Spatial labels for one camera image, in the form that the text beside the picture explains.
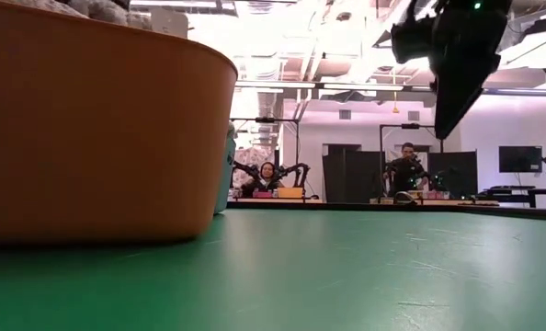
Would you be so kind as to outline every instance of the green table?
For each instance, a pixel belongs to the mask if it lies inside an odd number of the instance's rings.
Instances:
[[[238,211],[173,246],[0,252],[0,331],[546,331],[546,221]]]

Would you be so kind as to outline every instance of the robot arm on table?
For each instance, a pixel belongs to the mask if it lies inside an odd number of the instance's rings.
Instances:
[[[235,169],[242,170],[246,172],[246,174],[253,178],[255,181],[255,184],[257,188],[262,189],[265,188],[265,186],[261,183],[261,177],[260,177],[260,171],[256,165],[243,165],[239,162],[234,161],[233,171]],[[284,178],[285,176],[289,175],[292,172],[295,172],[295,180],[293,182],[294,188],[303,188],[306,182],[306,178],[308,176],[308,171],[310,171],[310,167],[306,164],[299,163],[297,165],[292,165],[290,167],[283,167],[280,166],[273,177],[271,178],[271,182],[277,182]]]
[[[392,27],[392,51],[398,63],[428,57],[437,95],[435,132],[443,140],[500,64],[496,50],[512,0],[438,0],[437,15],[418,20],[416,3],[411,1],[405,22]]]

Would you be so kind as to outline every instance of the ceiling light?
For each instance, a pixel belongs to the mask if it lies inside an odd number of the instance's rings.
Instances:
[[[484,95],[491,96],[521,96],[521,97],[546,97],[546,89],[538,88],[485,88]]]
[[[283,93],[283,88],[269,88],[269,87],[245,87],[258,93]]]
[[[280,81],[238,81],[236,87],[315,88],[315,83]]]
[[[175,6],[175,7],[201,7],[216,8],[216,2],[212,1],[161,1],[161,0],[132,0],[131,6]],[[234,9],[234,4],[223,3],[222,8]]]
[[[432,92],[430,86],[410,86],[410,92]]]
[[[402,91],[403,86],[381,85],[381,84],[324,84],[324,88],[349,91]]]

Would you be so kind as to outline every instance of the orange bin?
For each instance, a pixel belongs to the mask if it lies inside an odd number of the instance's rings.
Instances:
[[[204,232],[236,78],[193,41],[0,3],[0,244]]]

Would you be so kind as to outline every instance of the white wall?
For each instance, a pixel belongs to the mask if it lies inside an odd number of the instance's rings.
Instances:
[[[282,131],[281,162],[295,164],[295,135]],[[306,185],[308,195],[323,196],[323,144],[361,144],[363,151],[379,151],[378,125],[300,125],[300,162],[312,169]],[[438,141],[427,131],[384,130],[384,148],[411,142],[428,144],[438,150]],[[542,145],[546,151],[546,97],[481,97],[445,141],[445,151],[477,151],[478,188],[495,185],[518,185],[514,174],[498,173],[498,146]],[[290,185],[292,177],[284,183]],[[546,175],[521,175],[523,185],[546,188]]]
[[[460,133],[461,150],[477,151],[479,189],[518,185],[515,174],[499,173],[498,147],[541,145],[546,155],[546,97],[480,97],[461,121]],[[546,188],[544,173],[520,179],[522,185]]]

